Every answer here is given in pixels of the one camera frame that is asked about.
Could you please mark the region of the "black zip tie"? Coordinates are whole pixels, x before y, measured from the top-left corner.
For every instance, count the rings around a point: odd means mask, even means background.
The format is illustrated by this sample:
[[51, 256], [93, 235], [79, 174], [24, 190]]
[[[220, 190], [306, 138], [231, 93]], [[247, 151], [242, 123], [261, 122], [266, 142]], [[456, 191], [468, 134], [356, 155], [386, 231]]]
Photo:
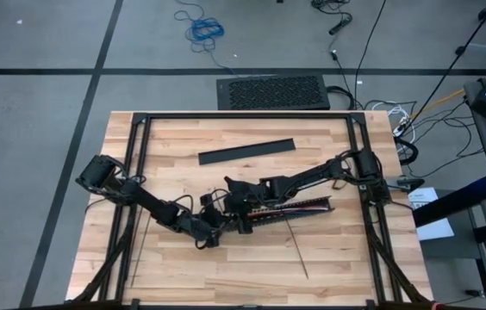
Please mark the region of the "black zip tie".
[[290, 225], [290, 222], [289, 222], [289, 220], [288, 220], [288, 218], [286, 216], [284, 217], [284, 220], [285, 220], [285, 223], [286, 223], [286, 225], [287, 225], [287, 227], [289, 229], [290, 236], [291, 236], [291, 238], [293, 240], [293, 243], [294, 243], [294, 246], [296, 248], [296, 252], [297, 252], [297, 255], [299, 257], [299, 261], [301, 263], [301, 266], [302, 266], [304, 275], [305, 275], [306, 279], [309, 280], [308, 270], [307, 270], [307, 267], [306, 267], [306, 265], [304, 263], [304, 260], [302, 258], [302, 253], [301, 253], [300, 247], [299, 247], [299, 245], [297, 243], [297, 240], [296, 240], [296, 235], [294, 234], [294, 231], [293, 231], [293, 229], [292, 229], [292, 227]]
[[151, 214], [149, 214], [147, 216], [147, 219], [146, 219], [145, 230], [144, 230], [144, 232], [142, 234], [142, 238], [141, 238], [141, 242], [140, 242], [140, 248], [139, 248], [138, 256], [136, 258], [136, 262], [135, 262], [135, 265], [134, 265], [134, 272], [133, 272], [133, 275], [132, 275], [132, 280], [131, 280], [131, 283], [130, 283], [130, 288], [132, 288], [134, 286], [135, 277], [137, 276], [137, 273], [138, 273], [138, 268], [139, 268], [139, 264], [140, 264], [140, 260], [141, 260], [141, 255], [142, 255], [142, 252], [143, 252], [143, 248], [144, 248], [144, 245], [146, 243], [146, 236], [147, 236], [147, 232], [148, 232], [148, 229], [149, 229], [149, 226], [150, 226], [150, 221], [151, 221]]

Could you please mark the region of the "black aluminium table frame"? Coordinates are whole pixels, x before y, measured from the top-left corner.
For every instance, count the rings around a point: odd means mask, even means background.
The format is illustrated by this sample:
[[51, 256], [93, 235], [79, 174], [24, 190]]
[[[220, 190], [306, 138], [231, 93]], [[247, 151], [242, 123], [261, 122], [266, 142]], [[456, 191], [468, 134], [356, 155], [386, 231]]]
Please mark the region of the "black aluminium table frame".
[[[198, 154], [293, 139], [296, 149], [200, 165]], [[102, 153], [130, 158], [129, 169], [145, 176], [144, 188], [164, 200], [197, 208], [201, 195], [226, 189], [224, 177], [256, 183], [291, 176], [350, 150], [370, 148], [383, 174], [402, 170], [383, 112], [114, 112]], [[391, 300], [398, 287], [368, 244], [365, 220], [391, 247], [403, 273], [426, 299], [433, 296], [407, 196], [395, 191], [383, 207], [368, 203], [351, 184], [341, 190], [323, 183], [299, 193], [301, 201], [330, 195], [333, 211], [290, 221], [308, 270], [306, 279], [285, 221], [259, 226], [250, 235], [229, 232], [217, 248], [198, 250], [192, 238], [170, 232], [152, 219], [130, 288], [147, 212], [117, 208], [92, 197], [66, 296], [80, 295], [104, 262], [113, 228], [134, 221], [126, 258], [115, 263], [104, 293], [143, 308], [338, 307], [369, 310], [371, 301]]]

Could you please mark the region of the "black desk beam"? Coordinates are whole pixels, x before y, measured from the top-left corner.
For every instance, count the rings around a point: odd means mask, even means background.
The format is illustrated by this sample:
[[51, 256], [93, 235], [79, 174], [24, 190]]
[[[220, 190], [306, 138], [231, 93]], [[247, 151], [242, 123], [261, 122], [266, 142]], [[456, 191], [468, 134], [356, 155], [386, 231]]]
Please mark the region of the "black desk beam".
[[486, 200], [486, 177], [444, 195], [413, 211], [417, 228], [472, 208]]

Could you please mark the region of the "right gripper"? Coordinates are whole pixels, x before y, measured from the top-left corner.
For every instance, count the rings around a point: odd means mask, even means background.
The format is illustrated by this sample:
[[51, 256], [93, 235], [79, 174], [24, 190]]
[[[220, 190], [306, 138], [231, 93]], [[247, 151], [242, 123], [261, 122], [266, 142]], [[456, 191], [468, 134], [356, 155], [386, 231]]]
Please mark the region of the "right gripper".
[[266, 180], [260, 178], [259, 182], [254, 184], [224, 177], [224, 181], [228, 188], [228, 195], [223, 201], [225, 212], [236, 219], [235, 228], [239, 234], [251, 234], [252, 225], [248, 215], [252, 210], [264, 204], [267, 190]]

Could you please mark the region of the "white paper sheet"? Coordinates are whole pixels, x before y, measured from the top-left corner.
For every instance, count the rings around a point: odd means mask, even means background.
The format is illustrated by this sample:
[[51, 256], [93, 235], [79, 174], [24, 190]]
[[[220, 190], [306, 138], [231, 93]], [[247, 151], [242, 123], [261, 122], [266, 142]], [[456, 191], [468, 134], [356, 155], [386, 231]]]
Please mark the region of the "white paper sheet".
[[[432, 187], [418, 188], [408, 194], [408, 200], [413, 210], [421, 208], [429, 202], [434, 202], [438, 198], [435, 189]], [[417, 227], [416, 232], [419, 241], [443, 239], [454, 236], [454, 231], [452, 230], [448, 219], [437, 220], [428, 225]]]

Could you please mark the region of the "black computer tower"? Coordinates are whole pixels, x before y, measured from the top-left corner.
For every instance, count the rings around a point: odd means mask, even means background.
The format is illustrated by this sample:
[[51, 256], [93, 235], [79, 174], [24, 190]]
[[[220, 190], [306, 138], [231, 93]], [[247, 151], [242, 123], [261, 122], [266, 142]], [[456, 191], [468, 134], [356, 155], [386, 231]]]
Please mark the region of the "black computer tower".
[[318, 74], [272, 75], [216, 80], [219, 110], [329, 110]]

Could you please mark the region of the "black slotted cable duct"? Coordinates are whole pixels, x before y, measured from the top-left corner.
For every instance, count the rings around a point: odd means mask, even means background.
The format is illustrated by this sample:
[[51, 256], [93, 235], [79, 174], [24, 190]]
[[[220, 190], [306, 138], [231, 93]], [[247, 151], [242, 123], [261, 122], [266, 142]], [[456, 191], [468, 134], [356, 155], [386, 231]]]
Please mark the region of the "black slotted cable duct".
[[248, 219], [252, 226], [264, 226], [285, 221], [285, 216], [288, 220], [293, 220], [332, 211], [333, 207], [330, 204], [330, 195], [328, 195], [311, 200], [278, 205], [273, 208], [261, 208], [260, 210], [252, 211], [248, 215]]

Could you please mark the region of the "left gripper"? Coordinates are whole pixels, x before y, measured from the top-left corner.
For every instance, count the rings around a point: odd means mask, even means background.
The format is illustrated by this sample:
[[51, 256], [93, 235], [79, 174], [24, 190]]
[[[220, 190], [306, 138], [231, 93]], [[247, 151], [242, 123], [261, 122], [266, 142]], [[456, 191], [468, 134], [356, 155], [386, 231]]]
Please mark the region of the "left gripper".
[[223, 233], [237, 232], [237, 214], [221, 212], [214, 206], [212, 194], [200, 197], [202, 206], [198, 214], [187, 214], [182, 221], [182, 232], [195, 240], [197, 249], [216, 248]]

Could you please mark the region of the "black cable duct cover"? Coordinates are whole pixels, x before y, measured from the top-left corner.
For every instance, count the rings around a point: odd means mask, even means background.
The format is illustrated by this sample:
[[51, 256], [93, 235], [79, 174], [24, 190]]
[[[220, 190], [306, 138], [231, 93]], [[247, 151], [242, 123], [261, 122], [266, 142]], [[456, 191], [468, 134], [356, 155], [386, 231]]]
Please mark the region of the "black cable duct cover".
[[198, 154], [200, 165], [216, 164], [236, 159], [252, 158], [279, 152], [290, 152], [296, 149], [293, 139], [281, 139], [247, 146], [237, 146]]

